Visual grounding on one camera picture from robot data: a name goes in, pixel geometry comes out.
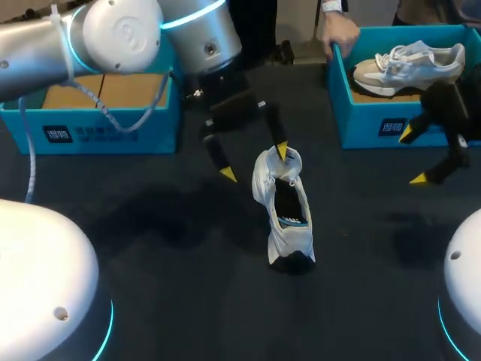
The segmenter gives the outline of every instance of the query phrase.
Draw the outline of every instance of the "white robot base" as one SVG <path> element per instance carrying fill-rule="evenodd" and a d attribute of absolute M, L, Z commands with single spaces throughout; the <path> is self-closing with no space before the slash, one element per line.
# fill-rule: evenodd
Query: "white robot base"
<path fill-rule="evenodd" d="M 46 208 L 0 200 L 0 359 L 100 361 L 113 328 L 89 239 Z"/>
<path fill-rule="evenodd" d="M 437 304 L 444 361 L 481 360 L 481 210 L 455 232 Z"/>

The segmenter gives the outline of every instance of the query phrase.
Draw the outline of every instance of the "white sneaker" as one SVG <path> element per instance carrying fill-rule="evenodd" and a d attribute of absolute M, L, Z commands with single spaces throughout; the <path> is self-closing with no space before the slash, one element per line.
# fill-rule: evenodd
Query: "white sneaker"
<path fill-rule="evenodd" d="M 399 45 L 386 55 L 360 62 L 352 77 L 369 93 L 392 97 L 412 87 L 426 90 L 436 81 L 455 83 L 463 72 L 465 49 L 462 44 L 446 49 L 429 47 L 422 41 Z"/>
<path fill-rule="evenodd" d="M 271 265 L 279 257 L 285 258 L 294 252 L 301 252 L 316 261 L 309 204 L 299 177 L 301 170 L 301 156 L 290 147 L 285 162 L 277 155 L 276 147 L 262 152 L 256 160 L 253 195 L 269 213 L 268 255 Z"/>

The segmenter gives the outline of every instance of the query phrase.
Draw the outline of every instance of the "person's hand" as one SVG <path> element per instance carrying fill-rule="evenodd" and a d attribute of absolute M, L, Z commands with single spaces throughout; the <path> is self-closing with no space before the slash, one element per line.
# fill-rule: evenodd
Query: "person's hand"
<path fill-rule="evenodd" d="M 345 58 L 351 54 L 358 37 L 359 28 L 351 19 L 337 11 L 325 13 L 322 43 L 328 59 L 332 59 L 332 43 L 339 45 L 342 56 Z"/>

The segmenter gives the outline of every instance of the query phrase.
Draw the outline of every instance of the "cable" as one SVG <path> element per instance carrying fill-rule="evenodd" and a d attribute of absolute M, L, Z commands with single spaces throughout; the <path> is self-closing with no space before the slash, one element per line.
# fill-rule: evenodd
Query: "cable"
<path fill-rule="evenodd" d="M 23 121 L 23 127 L 25 128 L 25 134 L 27 137 L 27 143 L 29 144 L 29 155 L 30 155 L 30 176 L 29 176 L 29 186 L 27 188 L 27 195 L 25 197 L 25 203 L 32 203 L 33 192 L 35 190 L 35 178 L 37 173 L 37 165 L 35 159 L 35 148 L 33 146 L 32 132 L 30 131 L 29 123 L 27 122 L 25 98 L 18 99 L 18 108 L 20 110 L 20 117 Z"/>
<path fill-rule="evenodd" d="M 162 99 L 164 95 L 165 88 L 167 86 L 168 78 L 172 76 L 172 74 L 164 75 L 162 77 L 162 82 L 160 83 L 159 90 L 154 97 L 154 100 L 150 104 L 150 106 L 145 110 L 142 117 L 132 126 L 128 128 L 122 127 L 119 122 L 115 119 L 115 117 L 109 112 L 108 108 L 105 104 L 90 90 L 88 90 L 83 85 L 77 83 L 74 80 L 74 64 L 72 62 L 70 50 L 68 49 L 68 39 L 62 27 L 62 17 L 60 16 L 57 6 L 54 4 L 52 5 L 52 14 L 50 15 L 50 21 L 57 29 L 57 32 L 60 35 L 61 42 L 62 42 L 62 55 L 65 60 L 65 65 L 67 66 L 68 71 L 68 79 L 64 82 L 63 86 L 72 86 L 75 89 L 78 89 L 86 96 L 89 96 L 98 106 L 100 112 L 108 119 L 108 121 L 115 127 L 118 132 L 123 133 L 130 133 L 138 130 L 145 122 L 149 119 L 152 115 L 152 112 L 155 110 L 157 104 Z M 27 137 L 27 143 L 29 145 L 29 155 L 30 155 L 30 176 L 29 176 L 29 186 L 27 188 L 27 194 L 25 197 L 25 203 L 32 203 L 32 198 L 35 190 L 35 180 L 36 180 L 36 172 L 37 172 L 37 162 L 36 162 L 36 155 L 35 155 L 35 147 L 33 145 L 33 138 L 32 133 L 30 131 L 30 126 L 27 121 L 26 115 L 26 104 L 25 99 L 23 97 L 18 99 L 18 108 L 20 111 L 20 117 L 23 121 L 23 126 L 25 128 L 25 134 Z"/>
<path fill-rule="evenodd" d="M 159 90 L 156 93 L 156 96 L 154 97 L 154 100 L 150 104 L 150 106 L 145 110 L 144 115 L 132 126 L 128 128 L 122 127 L 119 122 L 115 119 L 115 117 L 109 112 L 108 108 L 105 106 L 105 104 L 90 90 L 88 90 L 86 87 L 84 87 L 82 84 L 77 83 L 76 81 L 72 80 L 67 82 L 65 85 L 72 86 L 79 91 L 81 91 L 83 94 L 86 96 L 90 97 L 96 104 L 98 109 L 102 112 L 102 114 L 108 119 L 108 121 L 115 127 L 115 129 L 118 132 L 122 133 L 130 133 L 138 130 L 152 115 L 152 112 L 155 110 L 157 104 L 160 102 L 160 99 L 164 95 L 165 88 L 167 86 L 169 76 L 164 75 L 162 77 L 162 82 L 160 83 Z"/>

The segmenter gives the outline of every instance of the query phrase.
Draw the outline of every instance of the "black pants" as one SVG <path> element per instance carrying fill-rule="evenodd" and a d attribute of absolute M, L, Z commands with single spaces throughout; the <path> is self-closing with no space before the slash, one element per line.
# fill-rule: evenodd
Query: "black pants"
<path fill-rule="evenodd" d="M 408 26 L 411 25 L 409 23 L 405 23 L 403 20 L 399 19 L 398 13 L 394 15 L 394 20 L 392 21 L 393 26 Z"/>
<path fill-rule="evenodd" d="M 276 47 L 277 0 L 228 0 L 242 53 L 256 61 Z"/>

